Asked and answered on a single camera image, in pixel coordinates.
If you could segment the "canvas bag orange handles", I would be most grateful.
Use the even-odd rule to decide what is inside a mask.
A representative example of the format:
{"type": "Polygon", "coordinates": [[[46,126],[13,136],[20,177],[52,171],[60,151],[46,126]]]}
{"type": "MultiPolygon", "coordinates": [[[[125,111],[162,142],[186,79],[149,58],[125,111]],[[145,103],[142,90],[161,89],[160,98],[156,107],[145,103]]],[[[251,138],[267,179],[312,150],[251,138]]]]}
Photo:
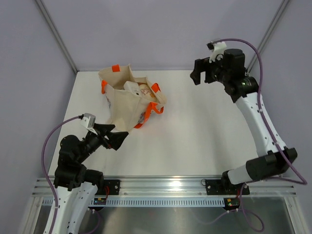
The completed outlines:
{"type": "Polygon", "coordinates": [[[109,123],[114,124],[119,131],[130,131],[133,128],[141,128],[155,113],[161,115],[166,96],[162,93],[157,83],[151,83],[147,77],[135,77],[131,66],[113,65],[104,68],[98,73],[101,81],[101,93],[106,96],[110,110],[109,123]],[[157,98],[151,102],[143,97],[125,91],[123,85],[126,81],[147,84],[157,98]]]}

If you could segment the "white rectangular lotion bottle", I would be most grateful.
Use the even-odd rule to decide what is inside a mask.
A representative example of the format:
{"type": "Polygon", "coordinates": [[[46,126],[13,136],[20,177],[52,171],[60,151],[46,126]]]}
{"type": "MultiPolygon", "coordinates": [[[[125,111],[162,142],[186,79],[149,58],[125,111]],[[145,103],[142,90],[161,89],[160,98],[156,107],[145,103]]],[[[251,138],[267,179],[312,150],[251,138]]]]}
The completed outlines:
{"type": "Polygon", "coordinates": [[[138,83],[136,83],[136,82],[126,81],[123,85],[123,88],[125,91],[129,91],[136,96],[142,97],[141,89],[140,89],[138,83]]]}

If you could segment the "cream pump bottle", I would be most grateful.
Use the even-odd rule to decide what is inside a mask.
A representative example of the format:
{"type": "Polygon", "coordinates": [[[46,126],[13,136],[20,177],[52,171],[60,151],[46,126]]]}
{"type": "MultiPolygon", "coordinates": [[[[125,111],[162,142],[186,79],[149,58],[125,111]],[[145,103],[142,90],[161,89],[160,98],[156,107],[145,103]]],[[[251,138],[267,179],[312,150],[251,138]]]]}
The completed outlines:
{"type": "Polygon", "coordinates": [[[145,83],[138,83],[139,88],[141,90],[142,93],[142,97],[151,101],[151,102],[156,102],[157,98],[154,95],[153,91],[151,90],[151,88],[145,84],[145,83]]]}

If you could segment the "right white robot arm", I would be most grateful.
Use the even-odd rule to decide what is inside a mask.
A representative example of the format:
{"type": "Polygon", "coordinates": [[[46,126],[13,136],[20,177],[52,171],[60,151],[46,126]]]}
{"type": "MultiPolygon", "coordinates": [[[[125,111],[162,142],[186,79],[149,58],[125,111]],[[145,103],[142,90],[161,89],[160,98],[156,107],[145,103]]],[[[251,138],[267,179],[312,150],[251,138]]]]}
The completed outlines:
{"type": "Polygon", "coordinates": [[[295,148],[288,148],[276,132],[264,104],[255,78],[246,75],[245,54],[240,49],[226,49],[211,57],[196,59],[190,74],[196,85],[201,73],[205,83],[220,82],[225,92],[241,111],[252,134],[257,158],[222,174],[221,189],[233,193],[239,184],[259,181],[285,173],[297,158],[295,148]]]}

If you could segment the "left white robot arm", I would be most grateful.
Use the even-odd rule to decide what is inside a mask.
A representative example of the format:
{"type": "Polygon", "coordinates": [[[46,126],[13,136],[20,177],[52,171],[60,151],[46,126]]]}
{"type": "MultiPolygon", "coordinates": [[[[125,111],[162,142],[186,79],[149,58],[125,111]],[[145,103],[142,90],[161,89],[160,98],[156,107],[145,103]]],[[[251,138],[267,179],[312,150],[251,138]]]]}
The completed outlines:
{"type": "Polygon", "coordinates": [[[103,173],[87,169],[83,162],[99,147],[118,150],[128,132],[113,132],[113,124],[94,124],[83,139],[68,135],[60,142],[54,181],[48,181],[54,202],[44,233],[76,234],[95,195],[110,195],[113,188],[103,173]]]}

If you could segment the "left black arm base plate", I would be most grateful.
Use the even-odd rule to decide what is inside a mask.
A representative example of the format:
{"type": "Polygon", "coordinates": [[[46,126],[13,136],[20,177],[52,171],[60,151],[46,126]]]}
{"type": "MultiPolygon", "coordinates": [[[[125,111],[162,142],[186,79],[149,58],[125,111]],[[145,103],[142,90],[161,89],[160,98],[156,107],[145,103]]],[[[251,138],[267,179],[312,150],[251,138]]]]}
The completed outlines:
{"type": "Polygon", "coordinates": [[[98,188],[96,195],[119,195],[120,180],[119,179],[105,179],[98,188]]]}

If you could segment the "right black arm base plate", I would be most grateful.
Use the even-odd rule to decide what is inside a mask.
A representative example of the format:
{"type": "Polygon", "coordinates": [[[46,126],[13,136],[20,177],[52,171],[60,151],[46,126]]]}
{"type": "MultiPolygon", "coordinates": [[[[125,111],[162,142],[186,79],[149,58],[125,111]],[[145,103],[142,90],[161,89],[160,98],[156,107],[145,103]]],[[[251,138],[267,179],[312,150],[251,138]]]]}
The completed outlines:
{"type": "Polygon", "coordinates": [[[223,185],[221,179],[204,179],[204,182],[207,195],[239,195],[240,191],[243,195],[250,194],[249,187],[242,187],[242,183],[223,185]]]}

